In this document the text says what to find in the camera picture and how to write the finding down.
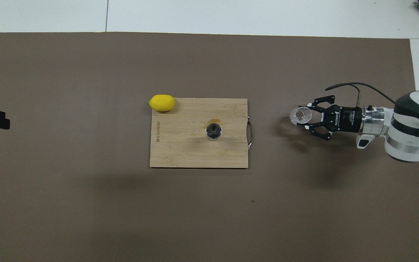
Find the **small clear glass cup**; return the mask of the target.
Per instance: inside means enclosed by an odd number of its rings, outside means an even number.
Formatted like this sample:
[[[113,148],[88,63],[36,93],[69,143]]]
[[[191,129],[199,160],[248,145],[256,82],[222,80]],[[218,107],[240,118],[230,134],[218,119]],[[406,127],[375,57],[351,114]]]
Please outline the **small clear glass cup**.
[[[308,124],[312,119],[312,110],[306,106],[297,107],[290,112],[289,118],[296,126]]]

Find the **wooden cutting board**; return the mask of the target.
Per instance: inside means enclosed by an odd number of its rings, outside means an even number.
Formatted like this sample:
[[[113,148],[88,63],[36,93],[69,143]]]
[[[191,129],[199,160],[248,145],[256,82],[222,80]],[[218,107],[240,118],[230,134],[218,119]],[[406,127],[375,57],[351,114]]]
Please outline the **wooden cutting board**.
[[[150,167],[235,168],[249,166],[246,98],[175,98],[168,112],[152,111]],[[209,141],[206,127],[222,135]]]

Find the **steel double jigger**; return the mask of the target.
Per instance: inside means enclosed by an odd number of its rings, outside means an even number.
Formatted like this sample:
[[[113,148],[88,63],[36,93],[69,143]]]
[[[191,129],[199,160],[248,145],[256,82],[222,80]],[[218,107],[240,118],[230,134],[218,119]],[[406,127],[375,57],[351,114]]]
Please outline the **steel double jigger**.
[[[205,131],[209,141],[216,141],[222,135],[222,127],[216,123],[209,124]]]

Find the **brown table mat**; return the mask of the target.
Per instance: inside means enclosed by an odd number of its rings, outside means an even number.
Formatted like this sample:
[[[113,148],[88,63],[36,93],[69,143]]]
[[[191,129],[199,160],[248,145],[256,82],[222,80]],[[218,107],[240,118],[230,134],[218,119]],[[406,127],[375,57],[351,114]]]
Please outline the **brown table mat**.
[[[0,262],[419,261],[419,163],[289,122],[415,89],[409,40],[0,33]],[[246,98],[244,170],[149,167],[155,94]]]

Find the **yellow lemon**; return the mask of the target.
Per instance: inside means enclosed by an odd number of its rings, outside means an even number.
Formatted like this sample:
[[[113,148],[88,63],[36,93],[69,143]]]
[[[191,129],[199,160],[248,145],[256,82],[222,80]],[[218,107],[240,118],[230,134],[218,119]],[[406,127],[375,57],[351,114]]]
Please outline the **yellow lemon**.
[[[168,94],[158,94],[154,95],[148,104],[154,111],[164,112],[171,111],[176,105],[176,100]]]

